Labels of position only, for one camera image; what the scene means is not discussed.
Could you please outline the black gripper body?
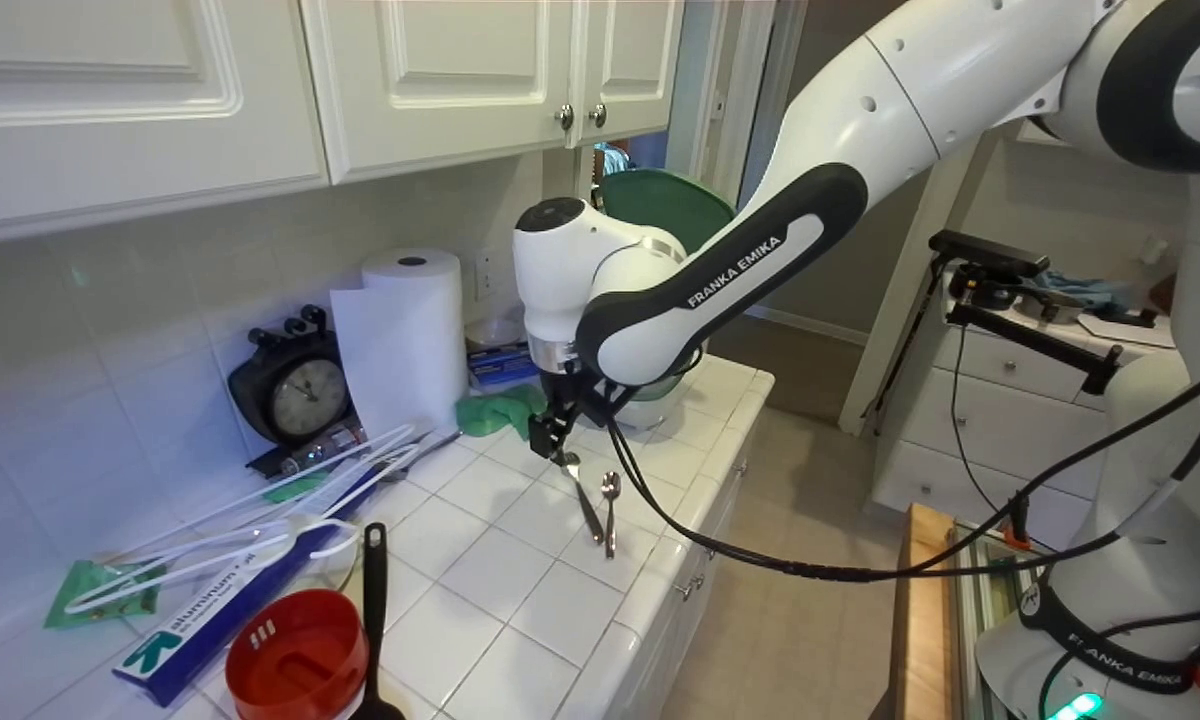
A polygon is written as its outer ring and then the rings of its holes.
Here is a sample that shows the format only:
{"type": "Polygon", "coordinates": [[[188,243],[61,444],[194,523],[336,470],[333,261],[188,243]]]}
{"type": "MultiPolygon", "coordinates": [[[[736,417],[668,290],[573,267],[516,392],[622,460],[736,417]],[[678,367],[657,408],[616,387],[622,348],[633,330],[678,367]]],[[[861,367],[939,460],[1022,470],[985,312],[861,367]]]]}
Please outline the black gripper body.
{"type": "Polygon", "coordinates": [[[546,397],[547,404],[529,421],[529,449],[546,460],[564,457],[564,442],[575,421],[609,430],[629,404],[629,392],[622,385],[592,372],[547,377],[546,397]]]}

